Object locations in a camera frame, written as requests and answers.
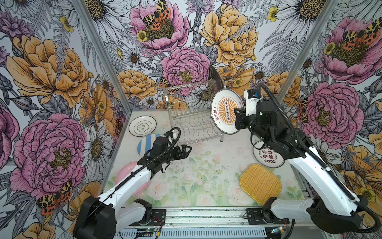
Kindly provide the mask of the orange sunburst white plate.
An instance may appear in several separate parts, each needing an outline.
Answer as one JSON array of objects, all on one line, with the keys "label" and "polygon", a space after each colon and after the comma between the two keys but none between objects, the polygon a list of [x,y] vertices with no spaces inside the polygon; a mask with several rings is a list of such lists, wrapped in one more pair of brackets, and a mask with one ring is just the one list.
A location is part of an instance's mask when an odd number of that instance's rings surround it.
[{"label": "orange sunburst white plate", "polygon": [[231,89],[219,90],[211,102],[211,117],[216,127],[224,134],[236,134],[234,109],[243,108],[240,96]]}]

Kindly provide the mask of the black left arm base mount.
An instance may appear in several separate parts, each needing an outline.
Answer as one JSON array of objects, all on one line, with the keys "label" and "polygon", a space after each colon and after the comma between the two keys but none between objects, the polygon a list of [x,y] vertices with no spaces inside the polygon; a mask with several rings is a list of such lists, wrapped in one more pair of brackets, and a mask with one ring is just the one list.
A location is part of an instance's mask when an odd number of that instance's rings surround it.
[{"label": "black left arm base mount", "polygon": [[164,226],[166,221],[166,209],[153,209],[152,205],[143,200],[143,199],[136,199],[134,200],[134,203],[139,204],[140,206],[143,206],[145,209],[145,212],[143,214],[143,218],[140,221],[136,221],[130,226]]}]

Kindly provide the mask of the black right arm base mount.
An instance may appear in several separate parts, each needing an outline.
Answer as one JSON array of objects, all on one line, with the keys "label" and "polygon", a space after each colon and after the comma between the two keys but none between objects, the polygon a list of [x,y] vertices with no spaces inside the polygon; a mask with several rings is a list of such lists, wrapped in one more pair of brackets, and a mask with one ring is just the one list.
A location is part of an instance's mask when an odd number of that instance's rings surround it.
[{"label": "black right arm base mount", "polygon": [[271,211],[271,204],[276,200],[276,197],[271,197],[262,207],[247,208],[243,218],[250,225],[288,225],[289,219],[277,218]]}]

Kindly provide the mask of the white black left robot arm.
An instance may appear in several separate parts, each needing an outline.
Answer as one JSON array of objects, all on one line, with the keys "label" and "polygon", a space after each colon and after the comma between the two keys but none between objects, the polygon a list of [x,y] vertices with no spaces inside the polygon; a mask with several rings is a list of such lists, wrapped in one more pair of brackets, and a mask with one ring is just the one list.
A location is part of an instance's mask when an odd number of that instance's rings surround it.
[{"label": "white black left robot arm", "polygon": [[149,203],[136,200],[129,207],[124,207],[124,203],[162,171],[164,163],[189,157],[192,147],[176,143],[172,136],[156,138],[128,176],[98,197],[89,196],[81,205],[73,238],[112,239],[125,227],[149,220]]}]

